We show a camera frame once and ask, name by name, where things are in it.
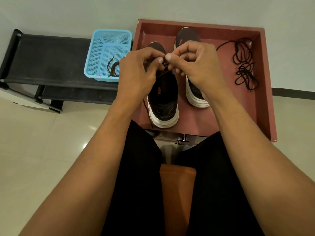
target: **black pants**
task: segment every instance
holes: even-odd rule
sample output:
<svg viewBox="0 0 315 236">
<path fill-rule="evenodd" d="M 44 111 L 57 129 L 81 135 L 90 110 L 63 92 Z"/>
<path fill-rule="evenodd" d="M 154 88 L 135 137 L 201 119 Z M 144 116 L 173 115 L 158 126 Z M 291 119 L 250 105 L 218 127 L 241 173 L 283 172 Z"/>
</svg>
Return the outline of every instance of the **black pants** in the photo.
<svg viewBox="0 0 315 236">
<path fill-rule="evenodd" d="M 131 121 L 102 235 L 165 235 L 161 163 L 153 138 Z M 220 132 L 181 152 L 176 165 L 197 172 L 187 235 L 264 235 Z"/>
</svg>

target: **baseboard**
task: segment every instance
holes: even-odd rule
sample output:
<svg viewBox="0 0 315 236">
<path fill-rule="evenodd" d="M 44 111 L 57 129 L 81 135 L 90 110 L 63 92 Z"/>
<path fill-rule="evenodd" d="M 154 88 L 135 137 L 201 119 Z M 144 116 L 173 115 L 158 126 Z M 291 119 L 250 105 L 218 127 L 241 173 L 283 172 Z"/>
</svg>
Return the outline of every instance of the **baseboard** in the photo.
<svg viewBox="0 0 315 236">
<path fill-rule="evenodd" d="M 315 100 L 315 92 L 282 88 L 272 88 L 272 90 L 274 96 Z"/>
</svg>

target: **blue plastic basket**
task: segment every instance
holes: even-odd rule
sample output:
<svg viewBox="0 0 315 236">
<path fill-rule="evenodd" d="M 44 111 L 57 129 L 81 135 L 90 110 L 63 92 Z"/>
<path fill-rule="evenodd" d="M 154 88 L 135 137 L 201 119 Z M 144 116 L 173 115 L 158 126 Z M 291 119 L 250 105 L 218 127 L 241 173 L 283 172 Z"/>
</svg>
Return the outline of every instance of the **blue plastic basket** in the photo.
<svg viewBox="0 0 315 236">
<path fill-rule="evenodd" d="M 113 63 L 120 61 L 131 49 L 132 34 L 128 30 L 99 29 L 93 33 L 84 74 L 98 81 L 118 82 L 119 77 L 110 76 L 107 65 L 111 69 Z M 119 65 L 115 68 L 119 74 Z"/>
</svg>

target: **wooden tray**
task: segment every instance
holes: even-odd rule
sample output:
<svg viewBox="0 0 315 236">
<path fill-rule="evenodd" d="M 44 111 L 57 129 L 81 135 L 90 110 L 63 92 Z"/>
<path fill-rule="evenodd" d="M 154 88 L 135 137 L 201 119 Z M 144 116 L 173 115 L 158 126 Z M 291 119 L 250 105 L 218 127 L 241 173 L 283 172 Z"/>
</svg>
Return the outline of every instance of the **wooden tray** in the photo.
<svg viewBox="0 0 315 236">
<path fill-rule="evenodd" d="M 174 50 L 177 33 L 183 27 L 194 29 L 203 42 L 218 47 L 228 40 L 249 37 L 253 40 L 253 59 L 256 62 L 254 75 L 259 81 L 258 89 L 250 92 L 244 84 L 234 83 L 238 65 L 232 61 L 235 53 L 234 44 L 228 43 L 218 50 L 220 64 L 224 77 L 234 96 L 245 107 L 250 117 L 257 123 L 267 138 L 277 141 L 276 123 L 273 110 L 273 99 L 268 66 L 266 37 L 263 28 L 209 25 L 197 23 L 139 20 L 132 51 L 146 47 L 149 43 L 161 43 L 167 53 Z M 179 120 L 175 126 L 168 129 L 154 127 L 155 130 L 184 133 L 197 136 L 210 136 L 219 131 L 213 111 L 208 108 L 196 108 L 189 104 L 186 94 L 186 78 L 176 76 L 178 83 Z M 152 129 L 148 114 L 141 104 L 133 115 L 133 120 L 144 129 Z"/>
</svg>

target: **sneaker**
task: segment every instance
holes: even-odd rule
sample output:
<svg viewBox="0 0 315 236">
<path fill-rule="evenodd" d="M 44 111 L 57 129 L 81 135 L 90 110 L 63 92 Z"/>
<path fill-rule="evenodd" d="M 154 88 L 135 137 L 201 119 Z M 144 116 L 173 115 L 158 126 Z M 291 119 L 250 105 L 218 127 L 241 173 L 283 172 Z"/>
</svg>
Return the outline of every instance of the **sneaker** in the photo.
<svg viewBox="0 0 315 236">
<path fill-rule="evenodd" d="M 166 54 L 160 43 L 152 42 L 148 46 Z M 179 118 L 177 106 L 178 86 L 175 75 L 167 68 L 156 72 L 156 80 L 149 93 L 148 112 L 151 122 L 159 128 L 174 126 Z"/>
<path fill-rule="evenodd" d="M 189 27 L 182 28 L 175 39 L 174 50 L 182 45 L 183 43 L 193 40 L 201 42 L 198 34 Z M 186 76 L 186 97 L 188 102 L 198 108 L 209 107 L 208 102 L 202 97 L 201 91 L 191 83 L 191 81 Z"/>
</svg>

